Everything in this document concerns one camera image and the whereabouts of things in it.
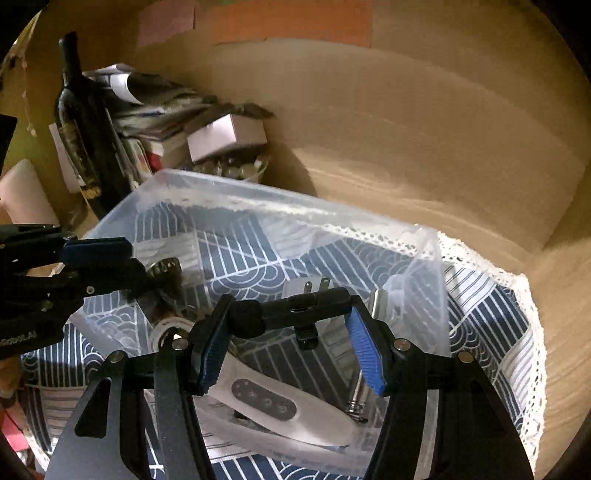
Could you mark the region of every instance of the metal screw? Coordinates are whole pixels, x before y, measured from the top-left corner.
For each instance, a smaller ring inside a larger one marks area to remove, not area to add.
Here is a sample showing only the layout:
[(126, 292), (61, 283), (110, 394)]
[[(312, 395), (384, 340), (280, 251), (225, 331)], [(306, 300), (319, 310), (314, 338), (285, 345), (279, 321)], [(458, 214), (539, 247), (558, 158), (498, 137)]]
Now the metal screw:
[(185, 350), (189, 346), (189, 341), (186, 338), (177, 338), (173, 342), (173, 348), (175, 350)]
[(406, 338), (397, 338), (394, 340), (394, 348), (401, 352), (406, 352), (407, 350), (410, 350), (410, 342), (406, 340)]
[(463, 364), (471, 364), (474, 361), (474, 357), (470, 352), (460, 352), (457, 357)]
[(121, 362), (125, 357), (125, 352), (122, 350), (115, 350), (115, 352), (111, 353), (107, 359), (109, 360), (109, 362), (111, 362), (112, 364), (116, 364), (118, 362)]
[(41, 311), (42, 312), (47, 312), (49, 310), (51, 310), (53, 308), (53, 302), (50, 302), (49, 300), (43, 300), (41, 302)]

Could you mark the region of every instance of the cardboard wall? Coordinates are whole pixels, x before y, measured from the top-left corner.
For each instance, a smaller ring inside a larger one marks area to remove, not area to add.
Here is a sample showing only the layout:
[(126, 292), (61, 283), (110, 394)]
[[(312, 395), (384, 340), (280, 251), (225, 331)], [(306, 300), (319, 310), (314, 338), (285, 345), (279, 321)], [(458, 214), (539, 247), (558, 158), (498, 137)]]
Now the cardboard wall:
[(538, 473), (546, 473), (591, 409), (591, 169), (542, 253), (526, 269), (544, 326), (548, 403)]
[(195, 30), (140, 49), (134, 17), (121, 60), (274, 111), (270, 184), (442, 229), (512, 271), (542, 248), (589, 159), (591, 95), (534, 7), (375, 0), (371, 48), (269, 36), (264, 9), (265, 41), (219, 44), (208, 12), (234, 7), (201, 4)]

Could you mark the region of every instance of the control buttons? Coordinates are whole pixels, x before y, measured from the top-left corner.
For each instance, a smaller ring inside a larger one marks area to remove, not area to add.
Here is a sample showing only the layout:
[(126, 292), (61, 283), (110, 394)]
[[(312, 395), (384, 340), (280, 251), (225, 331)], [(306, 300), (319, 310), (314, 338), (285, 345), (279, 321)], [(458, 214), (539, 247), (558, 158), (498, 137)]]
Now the control buttons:
[(289, 398), (273, 393), (246, 378), (239, 378), (232, 384), (232, 394), (246, 405), (277, 420), (291, 420), (296, 416), (296, 404)]

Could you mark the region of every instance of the wine bottle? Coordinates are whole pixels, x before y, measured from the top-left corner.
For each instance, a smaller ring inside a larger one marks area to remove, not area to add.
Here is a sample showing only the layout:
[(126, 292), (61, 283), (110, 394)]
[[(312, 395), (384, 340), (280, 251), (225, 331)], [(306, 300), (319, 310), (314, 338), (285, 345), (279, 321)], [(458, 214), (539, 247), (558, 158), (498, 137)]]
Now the wine bottle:
[(56, 122), (82, 195), (100, 219), (131, 187), (118, 158), (101, 88), (82, 75), (76, 32), (60, 40), (60, 50), (64, 88), (56, 101)]

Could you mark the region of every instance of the pink sticky note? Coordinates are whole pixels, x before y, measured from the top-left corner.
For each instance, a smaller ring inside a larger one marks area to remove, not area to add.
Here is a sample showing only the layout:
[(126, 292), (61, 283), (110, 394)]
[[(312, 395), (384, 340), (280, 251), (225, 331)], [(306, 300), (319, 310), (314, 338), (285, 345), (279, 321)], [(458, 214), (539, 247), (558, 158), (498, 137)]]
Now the pink sticky note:
[(138, 48), (162, 43), (194, 24), (194, 0), (159, 0), (139, 13)]

